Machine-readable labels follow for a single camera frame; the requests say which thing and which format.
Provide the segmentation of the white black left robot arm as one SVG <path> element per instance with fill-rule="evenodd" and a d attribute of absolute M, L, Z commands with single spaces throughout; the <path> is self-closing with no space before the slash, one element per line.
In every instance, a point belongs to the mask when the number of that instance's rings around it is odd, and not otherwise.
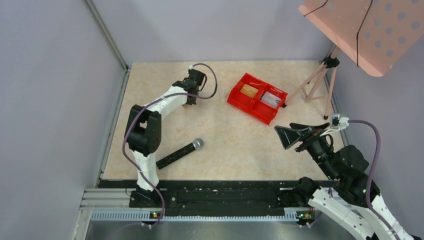
<path fill-rule="evenodd" d="M 134 159 L 127 153 L 124 156 L 137 170 L 136 193 L 142 198 L 157 201 L 159 194 L 155 191 L 159 183 L 156 170 L 156 151 L 162 140 L 162 121 L 170 113 L 183 105 L 195 105 L 206 75 L 198 70 L 189 69 L 188 76 L 176 81 L 161 96 L 152 102 L 130 109 L 124 134 L 123 149 L 126 145 Z"/>

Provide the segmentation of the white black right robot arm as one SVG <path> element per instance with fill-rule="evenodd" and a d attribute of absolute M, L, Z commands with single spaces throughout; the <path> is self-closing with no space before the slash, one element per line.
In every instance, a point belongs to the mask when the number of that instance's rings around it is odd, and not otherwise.
<path fill-rule="evenodd" d="M 354 146 L 348 145 L 335 152 L 327 142 L 330 132 L 338 132 L 349 124 L 365 124 L 375 134 L 376 147 L 371 163 Z M 318 209 L 337 222 L 357 240 L 418 240 L 408 233 L 387 208 L 373 174 L 380 155 L 381 136 L 376 126 L 366 120 L 341 120 L 312 126 L 290 123 L 289 127 L 274 127 L 285 150 L 300 143 L 295 151 L 307 151 L 329 180 L 338 196 L 353 210 L 345 207 L 325 191 L 320 184 L 302 177 L 291 190 L 301 206 Z"/>

